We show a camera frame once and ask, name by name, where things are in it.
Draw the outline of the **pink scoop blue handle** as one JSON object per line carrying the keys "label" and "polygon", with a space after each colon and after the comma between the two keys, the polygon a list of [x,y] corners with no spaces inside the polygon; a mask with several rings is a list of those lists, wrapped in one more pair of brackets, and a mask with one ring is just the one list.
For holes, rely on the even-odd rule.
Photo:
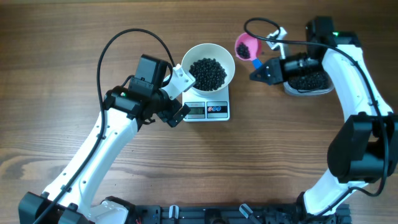
{"label": "pink scoop blue handle", "polygon": [[[248,46],[249,48],[249,52],[251,57],[249,59],[242,59],[238,56],[237,52],[236,52],[236,48],[238,47],[238,45],[243,42],[245,45]],[[261,41],[250,36],[247,33],[242,33],[235,41],[235,45],[234,45],[234,50],[235,50],[235,54],[237,56],[237,58],[243,60],[243,61],[250,61],[252,63],[252,65],[254,66],[255,69],[258,69],[261,65],[262,62],[258,59],[259,54],[261,53],[262,49],[261,49]]]}

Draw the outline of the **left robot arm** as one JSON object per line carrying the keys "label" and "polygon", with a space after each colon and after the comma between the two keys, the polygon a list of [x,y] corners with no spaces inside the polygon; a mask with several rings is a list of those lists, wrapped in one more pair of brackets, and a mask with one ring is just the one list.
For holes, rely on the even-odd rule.
{"label": "left robot arm", "polygon": [[41,195],[27,192],[18,206],[21,223],[135,223],[135,206],[108,197],[93,198],[114,160],[156,114],[175,127],[190,111],[178,96],[195,84],[181,65],[142,55],[135,75],[100,98],[94,128],[62,173]]}

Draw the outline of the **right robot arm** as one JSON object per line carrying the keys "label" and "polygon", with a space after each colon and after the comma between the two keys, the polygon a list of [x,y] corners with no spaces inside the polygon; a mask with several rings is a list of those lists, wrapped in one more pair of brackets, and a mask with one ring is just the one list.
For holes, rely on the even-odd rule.
{"label": "right robot arm", "polygon": [[345,122],[327,153],[328,169],[296,203],[300,222],[323,222],[355,192],[375,182],[383,189],[397,166],[397,115],[379,94],[354,32],[337,31],[330,17],[306,26],[307,52],[266,62],[254,59],[253,81],[276,85],[311,72],[325,72],[338,95]]}

